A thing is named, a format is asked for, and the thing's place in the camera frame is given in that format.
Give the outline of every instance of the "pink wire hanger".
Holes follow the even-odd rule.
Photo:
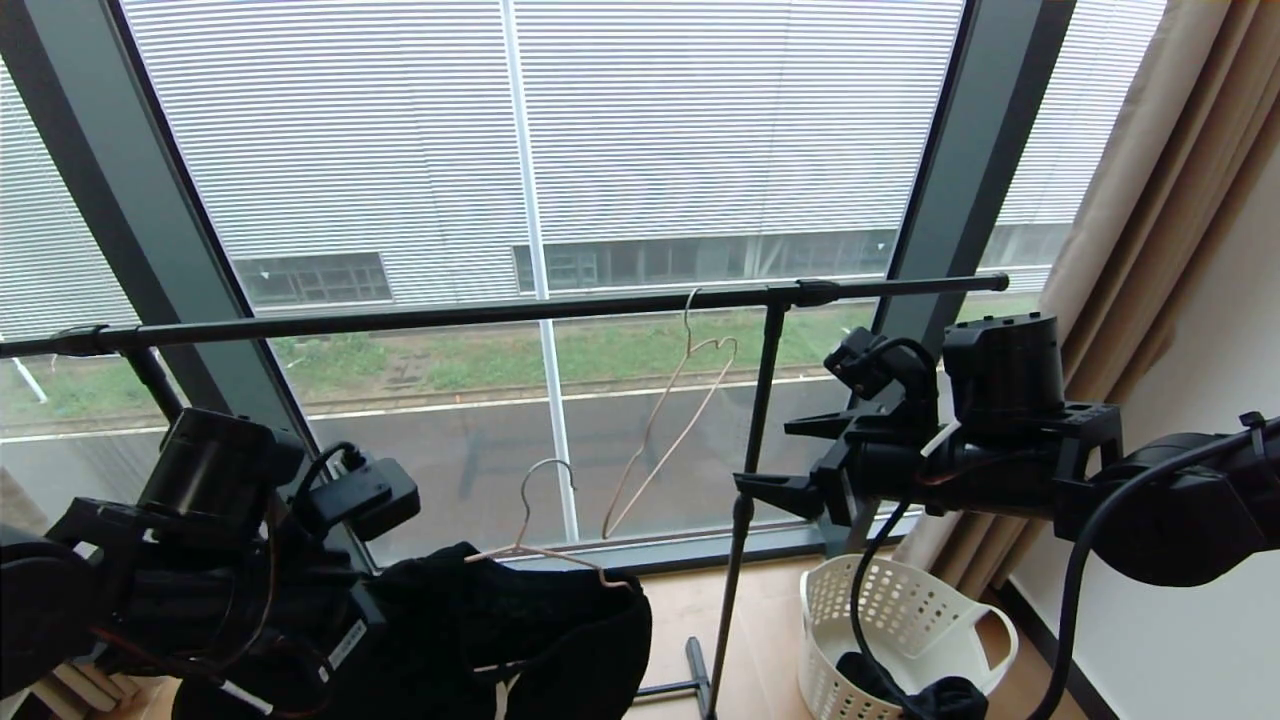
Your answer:
[[[698,345],[694,345],[694,331],[689,325],[689,309],[694,305],[694,296],[698,295],[698,291],[700,290],[701,290],[700,287],[695,287],[694,291],[689,293],[689,300],[685,301],[685,313],[681,316],[682,322],[685,323],[685,356],[680,359],[680,364],[676,365],[676,372],[671,374],[671,379],[667,380],[667,387],[663,388],[662,391],[662,397],[658,398],[658,404],[653,406],[653,413],[649,414],[649,421],[645,423],[644,427],[644,437],[640,439],[640,448],[636,450],[635,455],[631,456],[631,460],[627,461],[626,469],[622,470],[622,478],[618,479],[618,487],[614,488],[613,491],[613,500],[609,501],[609,507],[608,510],[604,511],[604,523],[600,524],[600,537],[604,539],[608,539],[608,537],[612,536],[613,532],[618,529],[618,524],[622,523],[623,518],[627,516],[627,512],[631,511],[631,507],[636,503],[637,500],[640,500],[640,495],[644,493],[645,488],[649,487],[649,483],[652,483],[653,479],[658,475],[658,473],[662,470],[662,466],[667,464],[667,460],[671,457],[671,455],[676,452],[676,448],[680,447],[680,443],[685,441],[685,437],[689,434],[689,432],[694,429],[694,424],[698,423],[698,419],[703,416],[703,410],[707,409],[707,404],[710,402],[712,396],[716,395],[717,389],[719,389],[721,383],[724,380],[724,375],[728,374],[730,368],[733,366],[733,360],[737,359],[736,337],[726,336],[718,340],[708,338],[699,342]],[[636,493],[631,496],[631,500],[627,501],[626,506],[622,507],[622,512],[618,512],[617,520],[614,520],[613,524],[611,525],[609,518],[613,516],[613,509],[617,507],[618,505],[618,498],[622,496],[622,488],[627,483],[627,477],[631,475],[631,468],[635,466],[636,460],[639,460],[640,456],[644,455],[645,448],[649,446],[649,436],[653,432],[653,421],[658,416],[658,413],[662,411],[662,405],[667,402],[667,397],[671,395],[671,388],[676,384],[676,380],[680,379],[680,375],[685,372],[685,365],[689,363],[689,359],[692,357],[699,350],[704,347],[714,347],[716,350],[719,350],[721,347],[723,347],[726,343],[730,342],[733,343],[733,347],[732,352],[728,356],[728,361],[724,363],[724,366],[721,369],[719,375],[716,377],[716,382],[712,383],[710,389],[707,391],[707,395],[703,397],[701,405],[698,406],[698,410],[694,413],[694,416],[689,419],[689,424],[685,425],[685,429],[681,430],[680,436],[676,437],[676,442],[671,443],[671,447],[667,448],[667,452],[662,456],[660,460],[658,460],[658,464],[653,466],[653,470],[650,470],[649,474],[645,477],[644,482],[640,483],[640,488],[636,489]]]
[[[520,532],[516,533],[516,542],[506,547],[499,547],[498,550],[490,550],[488,552],[477,552],[475,555],[470,555],[466,557],[466,562],[476,562],[479,560],[485,560],[488,557],[494,557],[497,555],[504,555],[507,552],[524,550],[525,552],[532,552],[536,555],[543,555],[545,557],[557,557],[559,560],[566,560],[568,562],[576,562],[577,565],[585,565],[588,568],[591,568],[599,575],[600,584],[607,588],[631,589],[631,583],[627,583],[625,580],[609,580],[608,578],[605,578],[604,568],[594,562],[588,562],[586,560],[581,560],[571,555],[564,555],[563,552],[556,552],[554,550],[543,550],[540,547],[530,547],[527,544],[522,544],[522,541],[525,539],[525,532],[529,530],[529,518],[532,515],[532,510],[529,507],[529,495],[527,495],[529,478],[531,478],[534,473],[543,465],[550,465],[553,462],[558,462],[563,465],[566,470],[568,470],[568,487],[573,491],[577,491],[577,486],[573,484],[573,468],[570,466],[568,462],[561,460],[559,457],[548,457],[545,460],[539,460],[538,462],[534,462],[534,466],[530,468],[527,473],[525,473],[525,479],[520,483],[520,501],[525,503],[525,521],[521,523]]]

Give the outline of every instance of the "black baseboard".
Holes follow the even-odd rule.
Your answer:
[[[992,591],[995,591],[1000,605],[1005,609],[1005,612],[1009,612],[1014,624],[1027,633],[1027,638],[1032,641],[1036,650],[1044,657],[1044,662],[1053,665],[1053,656],[1057,653],[1057,638],[1044,621],[1041,620],[1036,609],[1027,602],[1023,593],[1018,592],[1014,583],[1005,582],[1004,587],[992,588]],[[1084,673],[1080,673],[1075,662],[1071,664],[1071,671],[1066,676],[1066,692],[1071,693],[1075,703],[1080,706],[1080,710],[1084,711],[1084,715],[1089,720],[1120,720],[1120,716],[1111,710],[1107,701],[1102,700],[1097,688],[1084,676]]]

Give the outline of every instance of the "clothing rack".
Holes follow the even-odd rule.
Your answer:
[[[786,284],[698,292],[690,305],[695,310],[749,306],[763,306],[765,309],[760,368],[755,383],[755,398],[751,405],[751,423],[748,432],[746,456],[742,462],[742,470],[745,473],[755,473],[759,466],[760,447],[764,441],[764,421],[769,409],[769,393],[773,388],[773,370],[777,363],[778,345],[782,340],[783,323],[790,309],[817,307],[837,300],[858,297],[1004,291],[1007,287],[1009,275],[992,273],[963,278],[920,281],[850,283],[795,281]],[[0,359],[29,355],[73,355],[87,357],[118,354],[129,361],[134,374],[147,387],[156,405],[160,406],[165,418],[172,423],[182,413],[182,400],[165,378],[164,369],[151,352],[152,347],[351,332],[663,313],[684,310],[686,302],[690,302],[687,292],[660,292],[535,302],[457,305],[439,310],[402,310],[306,318],[243,318],[215,323],[137,325],[132,328],[87,325],[60,332],[47,340],[0,342]],[[678,683],[640,688],[636,697],[694,692],[698,698],[700,716],[707,720],[716,717],[716,702],[719,694],[721,678],[724,671],[724,648],[728,644],[728,630],[733,618],[733,606],[737,600],[737,580],[742,570],[746,537],[754,515],[755,501],[749,495],[739,492],[733,501],[728,573],[721,603],[712,675],[708,676],[707,674],[701,644],[696,637],[690,637],[685,643],[685,655],[689,659],[691,678]],[[854,528],[860,527],[860,524],[855,520]]]

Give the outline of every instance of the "laundry basket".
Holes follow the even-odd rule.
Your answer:
[[[864,693],[836,670],[858,651],[849,597],[859,557],[823,562],[800,579],[804,652],[800,694],[818,720],[897,720],[902,708]],[[860,618],[876,660],[908,694],[948,676],[969,678],[984,694],[996,689],[1018,655],[1018,632],[996,607],[974,602],[942,580],[892,560],[876,559],[863,582]],[[1009,656],[988,666],[975,628],[987,612],[1009,633]]]

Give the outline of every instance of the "horizontal rail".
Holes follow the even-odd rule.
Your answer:
[[[983,290],[1002,291],[1007,287],[1009,275],[1005,273],[922,281],[850,283],[795,281],[786,284],[767,284],[751,288],[699,291],[694,297],[692,307],[696,310],[748,306],[812,307],[854,297],[892,297]],[[663,313],[682,310],[687,301],[689,293],[681,291],[652,295],[628,293],[626,296],[553,299],[534,302],[453,305],[430,310],[396,310],[389,313],[352,313],[302,318],[244,318],[239,320],[177,325],[137,325],[131,328],[87,325],[64,331],[44,340],[0,342],[0,357],[24,357],[29,355],[76,355],[83,357],[166,345]]]

